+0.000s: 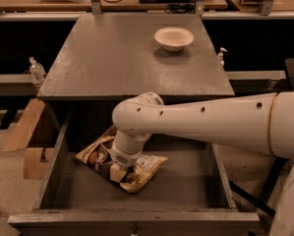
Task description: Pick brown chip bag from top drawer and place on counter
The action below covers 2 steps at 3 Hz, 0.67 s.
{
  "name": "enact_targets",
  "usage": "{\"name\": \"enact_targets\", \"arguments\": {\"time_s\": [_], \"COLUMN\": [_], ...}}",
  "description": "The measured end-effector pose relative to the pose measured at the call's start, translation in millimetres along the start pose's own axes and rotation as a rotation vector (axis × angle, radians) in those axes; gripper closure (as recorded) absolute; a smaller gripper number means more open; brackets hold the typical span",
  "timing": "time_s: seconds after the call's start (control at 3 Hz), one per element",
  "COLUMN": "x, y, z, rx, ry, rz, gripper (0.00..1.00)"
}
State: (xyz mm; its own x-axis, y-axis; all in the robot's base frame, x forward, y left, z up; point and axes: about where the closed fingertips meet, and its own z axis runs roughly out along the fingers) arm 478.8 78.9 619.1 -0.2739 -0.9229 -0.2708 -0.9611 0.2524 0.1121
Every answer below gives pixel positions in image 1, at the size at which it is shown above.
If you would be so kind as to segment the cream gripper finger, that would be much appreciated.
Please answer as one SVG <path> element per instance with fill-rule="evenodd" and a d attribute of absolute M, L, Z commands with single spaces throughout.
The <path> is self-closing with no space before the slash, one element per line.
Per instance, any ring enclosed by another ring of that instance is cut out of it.
<path fill-rule="evenodd" d="M 113 163 L 110 167 L 110 180 L 116 183 L 120 183 L 126 176 L 127 169 L 121 165 Z"/>

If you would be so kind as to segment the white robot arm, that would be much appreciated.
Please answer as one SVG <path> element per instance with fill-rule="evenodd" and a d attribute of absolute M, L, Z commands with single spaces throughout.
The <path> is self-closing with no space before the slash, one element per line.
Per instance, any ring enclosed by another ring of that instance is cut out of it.
<path fill-rule="evenodd" d="M 133 166 L 153 134 L 262 152 L 294 161 L 294 91 L 166 105 L 147 92 L 113 110 L 111 158 Z M 294 164 L 280 194 L 269 236 L 294 236 Z"/>

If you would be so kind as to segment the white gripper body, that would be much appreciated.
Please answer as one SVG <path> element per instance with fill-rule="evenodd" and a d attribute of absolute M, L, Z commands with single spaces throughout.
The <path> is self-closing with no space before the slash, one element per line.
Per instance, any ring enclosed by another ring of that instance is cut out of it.
<path fill-rule="evenodd" d="M 132 153 L 132 154 L 123 152 L 121 149 L 119 149 L 115 145 L 112 146 L 110 151 L 110 156 L 112 161 L 126 168 L 132 167 L 136 163 L 140 154 L 141 154 L 140 151 L 136 153 Z"/>

